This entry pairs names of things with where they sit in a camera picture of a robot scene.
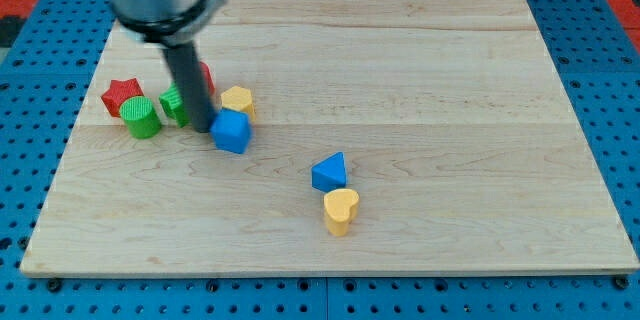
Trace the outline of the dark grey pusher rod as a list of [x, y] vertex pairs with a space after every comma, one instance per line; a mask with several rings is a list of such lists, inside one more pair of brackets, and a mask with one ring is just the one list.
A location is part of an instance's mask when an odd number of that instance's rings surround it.
[[208, 83], [194, 43], [165, 48], [162, 54], [192, 127], [198, 133], [208, 132], [216, 111], [210, 100]]

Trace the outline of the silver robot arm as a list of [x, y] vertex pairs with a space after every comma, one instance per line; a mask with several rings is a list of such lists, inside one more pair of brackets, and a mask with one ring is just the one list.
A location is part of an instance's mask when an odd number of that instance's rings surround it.
[[214, 122], [213, 107], [196, 35], [227, 0], [110, 0], [120, 24], [143, 43], [157, 44], [195, 131], [204, 133]]

